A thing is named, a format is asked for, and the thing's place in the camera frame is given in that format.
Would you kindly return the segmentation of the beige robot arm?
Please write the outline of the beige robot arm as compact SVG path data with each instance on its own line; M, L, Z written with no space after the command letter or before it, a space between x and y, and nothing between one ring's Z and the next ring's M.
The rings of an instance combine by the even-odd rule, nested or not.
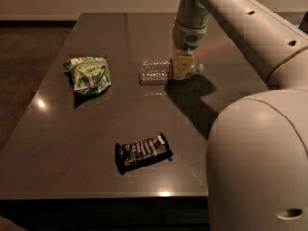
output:
M307 36L256 0L181 0L176 48L211 15L268 91L227 106L207 144L211 231L308 231Z

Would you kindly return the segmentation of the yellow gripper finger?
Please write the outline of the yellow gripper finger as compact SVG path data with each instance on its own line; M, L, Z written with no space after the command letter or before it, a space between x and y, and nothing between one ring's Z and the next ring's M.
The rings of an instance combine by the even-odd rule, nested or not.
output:
M173 78L183 80L193 64L193 60L193 54L175 54L173 56Z

